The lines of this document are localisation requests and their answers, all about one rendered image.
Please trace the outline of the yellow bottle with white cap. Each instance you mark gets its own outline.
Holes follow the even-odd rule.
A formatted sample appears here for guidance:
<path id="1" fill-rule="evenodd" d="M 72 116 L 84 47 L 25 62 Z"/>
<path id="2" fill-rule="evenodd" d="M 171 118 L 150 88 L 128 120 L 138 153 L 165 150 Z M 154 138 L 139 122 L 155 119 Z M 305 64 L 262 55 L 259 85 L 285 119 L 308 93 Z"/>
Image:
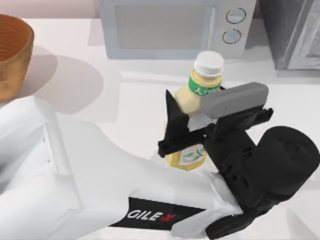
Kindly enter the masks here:
<path id="1" fill-rule="evenodd" d="M 224 58 L 219 53 L 202 51 L 194 61 L 188 82 L 175 92 L 174 98 L 180 109 L 189 117 L 186 125 L 188 131 L 202 129 L 216 121 L 201 113 L 200 100 L 220 90 L 223 68 Z M 185 171 L 200 167 L 206 158 L 207 152 L 200 143 L 165 156 L 169 166 Z"/>

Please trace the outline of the round grey microwave knob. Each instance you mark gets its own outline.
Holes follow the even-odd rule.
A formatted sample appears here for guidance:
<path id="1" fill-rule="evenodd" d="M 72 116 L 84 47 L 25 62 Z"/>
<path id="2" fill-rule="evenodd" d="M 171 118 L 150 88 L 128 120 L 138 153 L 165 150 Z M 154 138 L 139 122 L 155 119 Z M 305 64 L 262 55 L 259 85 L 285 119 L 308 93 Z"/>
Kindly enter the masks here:
<path id="1" fill-rule="evenodd" d="M 237 29 L 230 29 L 223 33 L 222 40 L 227 45 L 238 43 L 242 38 L 242 33 Z"/>
<path id="2" fill-rule="evenodd" d="M 247 16 L 246 11 L 243 8 L 231 9 L 226 13 L 226 20 L 230 24 L 239 24 L 245 20 Z"/>

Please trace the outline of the pale microwave oven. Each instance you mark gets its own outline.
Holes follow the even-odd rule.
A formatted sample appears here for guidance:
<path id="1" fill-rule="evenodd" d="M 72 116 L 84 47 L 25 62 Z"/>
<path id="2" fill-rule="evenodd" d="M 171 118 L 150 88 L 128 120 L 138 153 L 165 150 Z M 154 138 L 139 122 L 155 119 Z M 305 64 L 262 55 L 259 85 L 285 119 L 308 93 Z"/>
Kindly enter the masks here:
<path id="1" fill-rule="evenodd" d="M 109 59 L 225 59 L 245 50 L 257 0 L 98 0 Z"/>

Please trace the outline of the grey cabinet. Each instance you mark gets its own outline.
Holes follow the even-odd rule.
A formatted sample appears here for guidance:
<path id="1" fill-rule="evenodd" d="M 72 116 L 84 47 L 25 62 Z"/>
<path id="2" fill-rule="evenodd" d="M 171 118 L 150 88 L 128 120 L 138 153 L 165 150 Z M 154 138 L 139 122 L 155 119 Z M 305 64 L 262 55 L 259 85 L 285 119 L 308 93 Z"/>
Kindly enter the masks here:
<path id="1" fill-rule="evenodd" d="M 259 0 L 277 71 L 320 71 L 320 0 Z"/>

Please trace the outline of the pale microwave door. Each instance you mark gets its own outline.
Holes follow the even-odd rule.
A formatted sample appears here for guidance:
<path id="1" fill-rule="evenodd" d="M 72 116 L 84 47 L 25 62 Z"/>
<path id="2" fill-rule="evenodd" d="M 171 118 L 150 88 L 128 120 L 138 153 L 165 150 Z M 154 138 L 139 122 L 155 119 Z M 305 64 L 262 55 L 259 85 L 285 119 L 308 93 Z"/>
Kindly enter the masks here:
<path id="1" fill-rule="evenodd" d="M 118 5 L 118 43 L 130 50 L 198 50 L 207 44 L 210 17 L 205 5 Z"/>

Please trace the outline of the brown ribbed basket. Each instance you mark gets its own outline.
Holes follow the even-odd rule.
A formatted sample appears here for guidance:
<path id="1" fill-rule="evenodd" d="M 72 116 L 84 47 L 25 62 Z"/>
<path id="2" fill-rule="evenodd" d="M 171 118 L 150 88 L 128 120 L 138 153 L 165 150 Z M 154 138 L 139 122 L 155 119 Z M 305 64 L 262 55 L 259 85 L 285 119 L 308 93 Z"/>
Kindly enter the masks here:
<path id="1" fill-rule="evenodd" d="M 0 103 L 20 93 L 32 58 L 35 33 L 24 20 L 0 13 Z"/>

